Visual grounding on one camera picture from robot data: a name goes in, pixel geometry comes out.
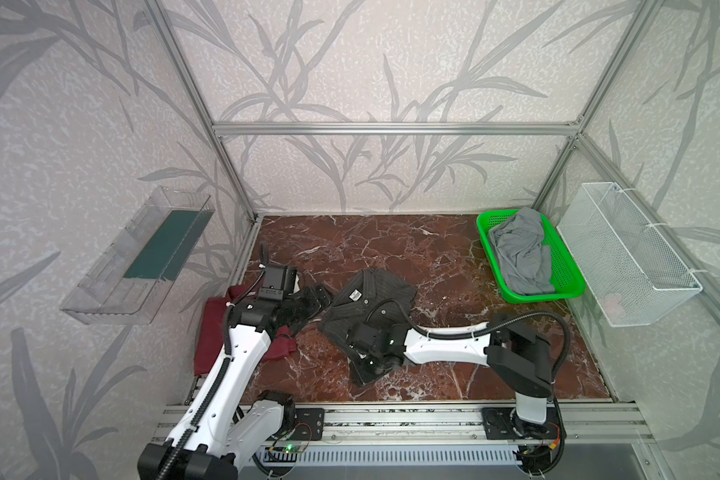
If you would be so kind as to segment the dark grey striped shirt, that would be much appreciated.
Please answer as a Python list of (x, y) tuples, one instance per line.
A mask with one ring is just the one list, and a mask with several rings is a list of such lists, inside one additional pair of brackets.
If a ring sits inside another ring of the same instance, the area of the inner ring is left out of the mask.
[(351, 372), (350, 362), (357, 356), (346, 343), (348, 330), (358, 323), (377, 328), (403, 324), (409, 333), (410, 313), (416, 295), (415, 286), (389, 271), (365, 269), (334, 298), (318, 329), (347, 356), (350, 378), (355, 385), (368, 385), (385, 375), (355, 375)]

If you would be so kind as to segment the green plastic basket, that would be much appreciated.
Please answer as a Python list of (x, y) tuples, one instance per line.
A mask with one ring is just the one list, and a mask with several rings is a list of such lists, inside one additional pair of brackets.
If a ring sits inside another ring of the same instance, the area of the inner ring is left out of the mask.
[(476, 220), (480, 240), (487, 256), (491, 270), (495, 276), (502, 298), (510, 304), (538, 303), (575, 298), (583, 294), (585, 282), (576, 262), (568, 252), (563, 240), (555, 231), (550, 221), (541, 214), (545, 232), (544, 245), (550, 246), (552, 276), (551, 283), (555, 292), (546, 295), (520, 296), (512, 293), (501, 277), (494, 252), (489, 241), (489, 230), (520, 209), (494, 210), (480, 214)]

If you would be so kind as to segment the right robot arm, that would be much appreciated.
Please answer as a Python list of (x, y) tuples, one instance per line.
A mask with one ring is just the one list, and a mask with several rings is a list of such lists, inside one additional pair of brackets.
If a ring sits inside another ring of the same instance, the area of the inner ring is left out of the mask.
[[(524, 324), (546, 317), (563, 332), (557, 357), (550, 341)], [(553, 312), (536, 311), (469, 327), (425, 328), (410, 318), (403, 323), (375, 326), (369, 320), (351, 327), (340, 341), (358, 375), (369, 383), (405, 363), (467, 363), (487, 367), (514, 391), (515, 406), (497, 427), (500, 434), (518, 438), (562, 441), (562, 422), (551, 420), (549, 404), (554, 385), (567, 360), (571, 331), (566, 320)]]

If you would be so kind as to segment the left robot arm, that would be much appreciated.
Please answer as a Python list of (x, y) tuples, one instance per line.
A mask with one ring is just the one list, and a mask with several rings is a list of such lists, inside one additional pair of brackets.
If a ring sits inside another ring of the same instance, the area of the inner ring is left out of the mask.
[(301, 287), (295, 268), (265, 265), (259, 278), (229, 302), (222, 344), (199, 394), (161, 444), (141, 453), (142, 479), (235, 479), (260, 446), (295, 427), (291, 395), (264, 392), (237, 418), (240, 401), (278, 331), (295, 333), (332, 302), (321, 284)]

